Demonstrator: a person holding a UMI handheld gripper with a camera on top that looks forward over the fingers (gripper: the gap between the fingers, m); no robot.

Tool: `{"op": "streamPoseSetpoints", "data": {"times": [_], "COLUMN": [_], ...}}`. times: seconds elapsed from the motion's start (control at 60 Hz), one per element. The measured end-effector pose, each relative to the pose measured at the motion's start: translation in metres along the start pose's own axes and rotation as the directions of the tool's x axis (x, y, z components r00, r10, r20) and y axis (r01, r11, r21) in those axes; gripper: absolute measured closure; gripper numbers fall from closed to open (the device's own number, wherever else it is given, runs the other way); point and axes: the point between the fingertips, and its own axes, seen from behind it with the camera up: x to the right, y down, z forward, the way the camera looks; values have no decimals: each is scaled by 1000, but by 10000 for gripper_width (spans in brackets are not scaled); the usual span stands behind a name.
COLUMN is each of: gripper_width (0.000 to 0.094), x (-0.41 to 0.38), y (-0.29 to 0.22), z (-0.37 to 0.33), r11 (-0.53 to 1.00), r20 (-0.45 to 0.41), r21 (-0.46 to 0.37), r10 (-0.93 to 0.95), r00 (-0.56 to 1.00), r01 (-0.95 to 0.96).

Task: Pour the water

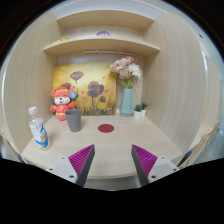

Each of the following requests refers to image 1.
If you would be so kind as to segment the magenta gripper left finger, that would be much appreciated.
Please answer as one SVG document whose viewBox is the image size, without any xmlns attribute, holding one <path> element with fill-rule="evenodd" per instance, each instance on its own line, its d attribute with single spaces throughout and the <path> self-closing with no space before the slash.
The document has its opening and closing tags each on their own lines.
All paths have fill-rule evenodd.
<svg viewBox="0 0 224 224">
<path fill-rule="evenodd" d="M 69 157 L 61 156 L 47 168 L 47 171 L 83 187 L 94 156 L 95 146 L 90 145 Z"/>
</svg>

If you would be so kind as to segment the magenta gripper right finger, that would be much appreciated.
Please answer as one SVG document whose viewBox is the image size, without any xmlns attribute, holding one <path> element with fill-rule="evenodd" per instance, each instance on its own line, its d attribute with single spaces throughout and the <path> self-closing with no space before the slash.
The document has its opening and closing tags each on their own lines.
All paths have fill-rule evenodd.
<svg viewBox="0 0 224 224">
<path fill-rule="evenodd" d="M 157 157 L 137 145 L 132 145 L 131 155 L 141 186 L 148 185 L 179 170 L 167 157 Z"/>
</svg>

